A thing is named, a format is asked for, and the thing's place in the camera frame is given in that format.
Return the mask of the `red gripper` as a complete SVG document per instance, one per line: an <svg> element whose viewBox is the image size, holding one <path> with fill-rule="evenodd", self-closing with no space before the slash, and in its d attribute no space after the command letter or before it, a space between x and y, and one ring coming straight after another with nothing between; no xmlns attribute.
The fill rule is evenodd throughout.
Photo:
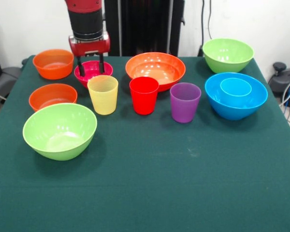
<svg viewBox="0 0 290 232"><path fill-rule="evenodd" d="M100 73L105 73L103 53L110 51L110 37L108 32L103 32L102 36L96 40L79 40L73 35L69 36L69 44L72 53L77 58L77 65L80 76L85 76L85 70L81 62L81 57L92 54L99 54L99 70Z"/></svg>

